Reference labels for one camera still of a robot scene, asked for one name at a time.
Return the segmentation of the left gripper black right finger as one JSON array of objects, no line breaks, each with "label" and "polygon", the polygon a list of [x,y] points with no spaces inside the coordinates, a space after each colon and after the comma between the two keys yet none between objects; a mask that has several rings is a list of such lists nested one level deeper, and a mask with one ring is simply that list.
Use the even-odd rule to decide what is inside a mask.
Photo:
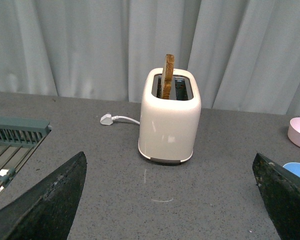
[{"label": "left gripper black right finger", "polygon": [[261,153],[256,154],[252,170],[279,237],[300,240],[300,177]]}]

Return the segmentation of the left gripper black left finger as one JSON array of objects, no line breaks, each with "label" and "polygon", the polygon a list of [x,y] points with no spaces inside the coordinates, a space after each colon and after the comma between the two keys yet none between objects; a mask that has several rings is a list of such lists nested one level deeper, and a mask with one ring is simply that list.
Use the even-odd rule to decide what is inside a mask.
[{"label": "left gripper black left finger", "polygon": [[87,173],[81,151],[0,210],[0,240],[65,240]]}]

